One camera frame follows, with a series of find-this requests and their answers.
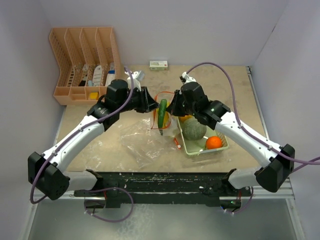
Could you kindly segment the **green cucumber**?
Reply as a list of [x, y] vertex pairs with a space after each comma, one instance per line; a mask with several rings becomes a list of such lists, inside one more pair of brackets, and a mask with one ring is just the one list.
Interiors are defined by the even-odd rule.
[[157, 126], [160, 135], [162, 136], [163, 133], [163, 124], [164, 124], [164, 116], [167, 108], [167, 100], [164, 98], [160, 101], [159, 108], [158, 108], [158, 118], [157, 118]]

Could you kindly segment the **yellow bell pepper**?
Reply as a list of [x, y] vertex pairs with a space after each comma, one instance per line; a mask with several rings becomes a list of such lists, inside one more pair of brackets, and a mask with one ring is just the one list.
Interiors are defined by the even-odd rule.
[[180, 116], [178, 119], [181, 123], [184, 123], [186, 120], [192, 118], [191, 115]]

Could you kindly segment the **clear zip bag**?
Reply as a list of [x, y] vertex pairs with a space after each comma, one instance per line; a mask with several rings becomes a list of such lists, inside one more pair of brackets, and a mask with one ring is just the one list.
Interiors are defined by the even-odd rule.
[[152, 129], [153, 120], [143, 118], [120, 131], [120, 143], [128, 150], [139, 168], [153, 164], [165, 154], [178, 150], [171, 135]]
[[154, 97], [154, 100], [159, 103], [159, 108], [152, 113], [151, 130], [158, 131], [164, 137], [175, 137], [180, 132], [177, 119], [166, 110], [173, 100], [173, 96], [174, 93], [171, 91], [161, 91]]

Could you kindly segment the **yellow banana bunch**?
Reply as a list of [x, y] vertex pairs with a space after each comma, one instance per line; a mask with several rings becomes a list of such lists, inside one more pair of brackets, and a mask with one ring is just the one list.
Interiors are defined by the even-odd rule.
[[164, 113], [164, 119], [163, 119], [163, 127], [166, 127], [168, 125], [168, 121], [170, 120], [170, 115], [169, 113], [166, 111]]

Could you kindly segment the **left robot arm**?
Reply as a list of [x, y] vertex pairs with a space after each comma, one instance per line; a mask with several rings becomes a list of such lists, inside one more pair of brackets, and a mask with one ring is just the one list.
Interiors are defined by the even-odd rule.
[[98, 99], [68, 135], [44, 153], [33, 152], [28, 157], [31, 203], [37, 204], [35, 189], [51, 200], [60, 198], [66, 191], [84, 190], [91, 196], [101, 194], [103, 184], [95, 173], [86, 170], [67, 175], [65, 171], [69, 164], [91, 141], [118, 121], [120, 113], [131, 110], [149, 113], [158, 107], [147, 87], [129, 87], [125, 80], [113, 80], [106, 94]]

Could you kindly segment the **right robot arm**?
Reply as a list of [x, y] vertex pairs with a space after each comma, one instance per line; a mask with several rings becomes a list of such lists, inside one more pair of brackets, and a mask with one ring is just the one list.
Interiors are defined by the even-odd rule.
[[227, 173], [221, 182], [228, 196], [254, 186], [275, 193], [293, 171], [294, 164], [288, 160], [295, 155], [291, 145], [280, 146], [237, 122], [236, 114], [219, 100], [209, 100], [197, 82], [186, 83], [176, 90], [166, 110], [175, 117], [193, 116], [200, 124], [230, 138], [258, 162], [258, 167], [232, 169]]

